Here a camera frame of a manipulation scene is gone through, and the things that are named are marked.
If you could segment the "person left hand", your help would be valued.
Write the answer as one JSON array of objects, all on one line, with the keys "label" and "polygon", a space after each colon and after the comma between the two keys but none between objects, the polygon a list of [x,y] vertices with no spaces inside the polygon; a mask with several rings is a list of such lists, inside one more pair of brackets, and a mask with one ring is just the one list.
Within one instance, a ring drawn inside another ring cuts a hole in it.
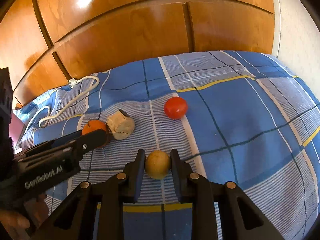
[{"label": "person left hand", "polygon": [[[49,209],[45,202],[45,193],[27,201],[24,205],[33,223],[38,228],[47,218]],[[29,219],[13,210],[1,209],[1,224],[6,234],[1,233],[1,239],[30,239],[26,229],[30,227]]]}]

